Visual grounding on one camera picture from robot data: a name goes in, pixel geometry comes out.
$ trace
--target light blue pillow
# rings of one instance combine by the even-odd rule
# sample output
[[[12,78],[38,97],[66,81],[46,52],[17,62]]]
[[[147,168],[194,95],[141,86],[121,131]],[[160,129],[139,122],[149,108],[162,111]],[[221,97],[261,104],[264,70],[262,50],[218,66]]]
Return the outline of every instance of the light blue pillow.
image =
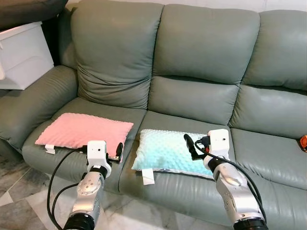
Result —
[[[153,169],[172,173],[213,178],[202,160],[192,161],[183,138],[184,132],[144,129],[141,131],[140,146],[132,166],[133,170]],[[196,141],[204,134],[187,133]]]

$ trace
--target black cable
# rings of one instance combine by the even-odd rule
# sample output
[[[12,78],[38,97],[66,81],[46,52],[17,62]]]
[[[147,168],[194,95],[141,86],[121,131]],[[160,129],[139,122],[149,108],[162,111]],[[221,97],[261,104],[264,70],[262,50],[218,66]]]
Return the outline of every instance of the black cable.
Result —
[[[57,170],[59,169],[60,165],[63,163],[63,161],[70,155],[72,154],[73,152],[75,152],[76,149],[68,152],[62,159],[61,161],[58,163],[58,165],[56,166],[56,168],[54,169],[53,171],[53,174],[50,178],[50,182],[49,182],[49,186],[48,186],[48,193],[47,193],[47,213],[48,213],[48,216],[49,218],[51,219],[52,223],[57,227],[58,230],[63,230],[61,228],[61,226],[57,223],[56,219],[52,216],[51,214],[51,211],[50,211],[50,193],[51,193],[51,186],[52,186],[52,182],[53,182],[53,178],[57,172]]]
[[[254,190],[252,189],[252,187],[251,187],[251,185],[250,185],[249,182],[248,182],[248,187],[249,187],[249,189],[251,190],[252,194],[254,195],[254,197],[255,197],[255,199],[256,199],[258,205],[259,205],[259,208],[260,208],[260,211],[261,211],[261,213],[262,213],[262,215],[263,215],[264,221],[267,222],[267,216],[265,215],[263,205],[262,205],[262,203],[260,203],[258,197],[256,196],[256,194],[255,194]]]
[[[58,200],[59,196],[61,195],[61,193],[64,192],[65,190],[69,189],[69,188],[77,186],[78,184],[79,183],[71,184],[71,185],[63,188],[61,191],[58,192],[58,194],[54,198],[53,205],[52,205],[52,210],[51,210],[51,215],[53,216],[54,219],[56,218],[55,215],[54,215],[54,209],[56,207],[57,200]]]
[[[253,186],[253,188],[254,188],[255,191],[254,191],[253,189],[251,189],[251,187],[250,187],[251,185],[249,185],[249,188],[251,189],[252,194],[254,195],[254,197],[255,197],[255,199],[256,199],[258,205],[259,205],[259,208],[260,208],[260,210],[261,210],[261,212],[262,212],[262,214],[263,214],[263,217],[264,217],[265,222],[267,222],[266,215],[265,215],[265,212],[264,212],[264,209],[263,209],[263,206],[262,206],[262,199],[261,199],[260,192],[259,192],[259,190],[258,190],[256,184],[254,183],[254,181],[253,181],[253,180],[251,179],[251,177],[244,171],[244,169],[243,169],[240,165],[237,165],[236,163],[234,163],[234,162],[232,162],[232,161],[229,161],[229,160],[224,159],[224,158],[221,158],[221,157],[214,156],[214,155],[212,155],[211,153],[208,153],[208,152],[203,151],[203,150],[197,145],[196,142],[194,143],[194,145],[195,145],[195,147],[196,147],[199,151],[201,151],[201,152],[207,154],[208,156],[210,156],[210,157],[212,157],[212,158],[215,158],[215,159],[218,159],[218,160],[220,160],[220,161],[224,161],[224,162],[226,162],[226,163],[229,163],[229,164],[233,165],[235,168],[237,168],[238,170],[240,170],[240,171],[247,177],[247,179],[250,181],[250,183],[251,183],[251,185]]]
[[[229,164],[233,165],[234,167],[236,167],[237,169],[239,169],[239,170],[248,178],[248,180],[251,182],[253,188],[255,189],[255,192],[256,192],[256,194],[257,194],[257,197],[258,197],[259,201],[260,201],[261,204],[262,204],[261,195],[260,195],[260,192],[259,192],[257,186],[255,185],[255,183],[254,183],[254,181],[251,179],[251,177],[244,171],[244,169],[243,169],[240,165],[237,165],[236,163],[234,163],[234,162],[232,162],[232,161],[229,161],[229,160],[227,160],[227,159],[220,158],[220,157],[217,157],[217,156],[215,156],[215,155],[212,155],[212,154],[210,154],[210,153],[208,153],[208,152],[204,152],[196,143],[195,143],[195,147],[196,147],[199,151],[201,151],[201,152],[207,154],[208,156],[213,157],[213,158],[215,158],[215,159],[219,159],[219,160],[224,161],[224,162],[226,162],[226,163],[229,163]]]

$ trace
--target minky dot pillow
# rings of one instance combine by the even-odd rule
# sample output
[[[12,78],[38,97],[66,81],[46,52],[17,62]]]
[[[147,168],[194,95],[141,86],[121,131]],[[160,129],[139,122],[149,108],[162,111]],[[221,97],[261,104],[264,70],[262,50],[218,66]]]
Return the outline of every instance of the minky dot pillow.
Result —
[[[132,166],[133,170],[153,169],[172,173],[213,178],[202,160],[192,161],[191,154],[183,138],[186,132],[144,129],[141,131],[140,145],[137,157]],[[193,141],[205,136],[204,134],[187,133]]]
[[[104,140],[109,156],[116,156],[118,144],[125,143],[132,126],[131,122],[64,113],[42,132],[35,144],[76,149],[87,145],[90,140]]]

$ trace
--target marble floor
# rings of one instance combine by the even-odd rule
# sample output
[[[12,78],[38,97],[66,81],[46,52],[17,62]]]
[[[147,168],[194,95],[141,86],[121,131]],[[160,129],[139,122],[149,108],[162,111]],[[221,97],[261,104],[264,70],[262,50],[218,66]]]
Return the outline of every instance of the marble floor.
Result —
[[[49,177],[24,162],[11,162],[0,156],[0,230],[56,230],[46,210]],[[53,193],[72,184],[60,178]],[[75,201],[71,188],[60,196],[56,219],[64,226]],[[229,230],[164,207],[104,192],[96,230]]]

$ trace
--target white plastic container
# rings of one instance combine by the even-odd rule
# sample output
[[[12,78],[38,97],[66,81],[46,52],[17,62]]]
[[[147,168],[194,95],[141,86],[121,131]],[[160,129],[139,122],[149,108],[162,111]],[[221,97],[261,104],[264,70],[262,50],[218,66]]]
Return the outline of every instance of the white plastic container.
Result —
[[[24,90],[53,68],[41,24],[0,33],[0,89]]]

